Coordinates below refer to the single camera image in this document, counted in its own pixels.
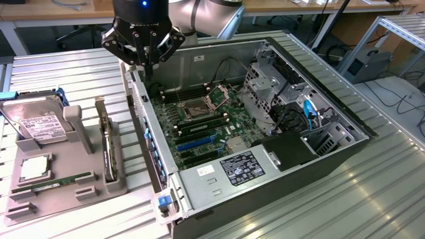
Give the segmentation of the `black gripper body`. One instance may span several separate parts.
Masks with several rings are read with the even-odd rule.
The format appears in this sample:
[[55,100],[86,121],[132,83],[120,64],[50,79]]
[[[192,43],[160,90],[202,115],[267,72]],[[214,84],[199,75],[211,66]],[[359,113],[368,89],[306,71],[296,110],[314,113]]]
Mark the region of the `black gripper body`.
[[167,0],[114,0],[114,29],[136,46],[160,46],[172,30]]

